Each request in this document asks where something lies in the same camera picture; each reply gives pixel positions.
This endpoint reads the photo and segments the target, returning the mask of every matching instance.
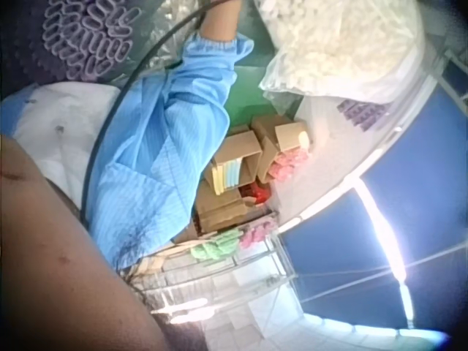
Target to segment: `sleeve cuff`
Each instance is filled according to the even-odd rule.
[[[253,41],[242,34],[237,34],[237,37],[230,42],[216,42],[206,38],[202,38],[197,32],[193,34],[186,43],[186,50],[200,51],[204,53],[235,53],[239,51],[250,53],[254,47]]]

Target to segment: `skin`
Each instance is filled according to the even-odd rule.
[[[240,9],[233,0],[211,10],[200,35],[235,39]],[[144,305],[32,159],[5,137],[0,175],[1,321],[11,350],[168,350]]]

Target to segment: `green surface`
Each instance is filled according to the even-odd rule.
[[[244,2],[238,30],[254,40],[255,47],[235,68],[238,79],[225,105],[232,127],[249,124],[253,116],[276,113],[270,100],[265,99],[258,88],[275,50],[252,0]]]
[[[275,114],[269,100],[263,97],[258,84],[265,74],[262,67],[236,67],[238,79],[231,88],[225,105],[231,119],[231,126],[249,124],[253,116]]]

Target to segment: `blue shirt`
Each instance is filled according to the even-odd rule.
[[[226,43],[194,35],[181,66],[139,80],[125,96],[97,154],[86,209],[114,268],[153,254],[189,224],[200,174],[229,127],[223,106],[234,64],[252,48],[240,35]],[[12,134],[28,96],[2,102],[3,133]]]

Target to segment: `fluorescent light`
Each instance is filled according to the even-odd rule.
[[[174,317],[170,320],[170,324],[183,324],[188,322],[199,322],[201,320],[209,320],[214,316],[213,307],[204,307],[201,309],[195,309],[190,311],[188,314]]]
[[[366,335],[396,336],[398,334],[395,329],[367,327],[365,325],[355,325],[354,329],[356,333]]]
[[[287,232],[289,229],[291,229],[292,227],[295,227],[299,223],[301,223],[301,219],[299,217],[295,217],[291,219],[290,221],[284,223],[281,227],[279,227],[278,231],[280,234]]]
[[[422,338],[428,340],[436,346],[439,346],[446,340],[448,340],[448,335],[440,331],[425,331],[422,329],[400,329],[399,333],[401,336]]]
[[[404,313],[407,316],[407,320],[412,322],[412,320],[415,318],[415,313],[412,308],[410,290],[406,284],[400,284],[400,294],[401,300],[403,301]]]
[[[349,323],[339,322],[338,320],[327,320],[324,319],[325,327],[334,329],[335,331],[349,331],[352,332],[353,326]]]
[[[304,313],[304,318],[306,318],[307,322],[310,322],[315,325],[322,325],[323,319],[318,316],[313,316],[312,314]]]
[[[199,298],[197,300],[180,303],[179,305],[164,306],[162,309],[156,309],[156,310],[151,311],[151,313],[152,314],[156,314],[156,313],[172,314],[174,312],[186,311],[187,309],[198,309],[200,307],[203,307],[207,303],[208,303],[208,300],[206,298]]]
[[[377,239],[382,247],[390,268],[396,280],[403,283],[407,278],[407,272],[404,268],[403,257],[401,256],[400,248],[396,241],[395,233],[388,223],[387,219],[382,215],[372,197],[371,192],[360,178],[353,181],[353,186],[359,197],[361,198],[364,207],[372,221]]]

